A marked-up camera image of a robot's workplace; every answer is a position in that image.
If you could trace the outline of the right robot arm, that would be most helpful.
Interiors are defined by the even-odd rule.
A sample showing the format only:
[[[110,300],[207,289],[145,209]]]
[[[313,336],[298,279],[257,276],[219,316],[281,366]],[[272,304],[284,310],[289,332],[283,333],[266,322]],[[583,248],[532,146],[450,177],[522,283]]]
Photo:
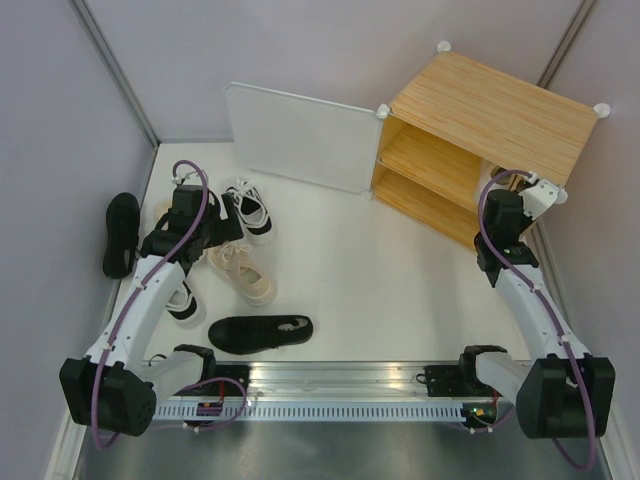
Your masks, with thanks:
[[[532,220],[522,194],[484,190],[477,263],[514,315],[531,357],[519,365],[498,346],[468,346],[456,371],[459,388],[478,395],[488,387],[514,405],[531,439],[599,438],[607,429],[616,373],[572,333],[521,235]]]

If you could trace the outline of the black and white sneaker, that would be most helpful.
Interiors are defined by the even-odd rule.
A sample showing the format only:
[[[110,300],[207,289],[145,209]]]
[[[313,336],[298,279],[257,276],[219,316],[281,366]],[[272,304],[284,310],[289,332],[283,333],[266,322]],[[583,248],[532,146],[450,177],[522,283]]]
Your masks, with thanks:
[[[224,190],[231,195],[234,208],[251,243],[264,245],[275,238],[276,229],[272,217],[253,182],[237,177],[231,179]]]

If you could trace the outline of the beige lace sneaker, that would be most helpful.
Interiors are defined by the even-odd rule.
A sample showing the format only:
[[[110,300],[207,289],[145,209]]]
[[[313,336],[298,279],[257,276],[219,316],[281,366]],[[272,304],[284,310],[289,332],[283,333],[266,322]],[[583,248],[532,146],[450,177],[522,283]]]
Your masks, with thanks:
[[[207,260],[221,278],[254,307],[264,307],[277,295],[275,282],[253,262],[251,248],[227,242],[208,250]]]

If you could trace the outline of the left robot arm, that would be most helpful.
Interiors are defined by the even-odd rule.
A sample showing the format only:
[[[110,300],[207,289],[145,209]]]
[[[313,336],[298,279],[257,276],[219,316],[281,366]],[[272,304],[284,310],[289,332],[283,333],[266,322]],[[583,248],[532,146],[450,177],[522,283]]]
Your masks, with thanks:
[[[170,298],[204,251],[244,236],[228,193],[175,188],[172,205],[143,240],[125,303],[81,359],[68,358],[59,380],[72,420],[137,437],[158,404],[182,390],[206,396],[218,384],[213,351],[182,344],[153,365],[144,361]]]

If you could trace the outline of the white translucent cabinet door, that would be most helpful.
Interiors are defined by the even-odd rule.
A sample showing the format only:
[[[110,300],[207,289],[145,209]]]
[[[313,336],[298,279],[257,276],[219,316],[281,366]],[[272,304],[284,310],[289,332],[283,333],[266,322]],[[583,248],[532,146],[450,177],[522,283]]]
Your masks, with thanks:
[[[356,194],[370,189],[386,104],[369,110],[237,82],[225,95],[246,168]]]

